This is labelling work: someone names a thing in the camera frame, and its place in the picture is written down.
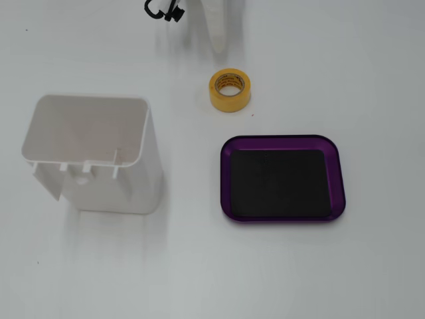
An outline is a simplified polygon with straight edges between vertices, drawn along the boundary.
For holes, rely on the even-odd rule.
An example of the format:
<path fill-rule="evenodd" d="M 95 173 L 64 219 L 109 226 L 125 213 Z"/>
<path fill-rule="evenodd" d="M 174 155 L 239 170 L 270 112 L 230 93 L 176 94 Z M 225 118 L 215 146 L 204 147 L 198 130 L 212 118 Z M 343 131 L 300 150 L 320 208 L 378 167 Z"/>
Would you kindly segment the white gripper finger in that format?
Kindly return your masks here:
<path fill-rule="evenodd" d="M 227 36 L 227 0 L 201 0 L 207 30 L 215 53 L 223 53 Z"/>

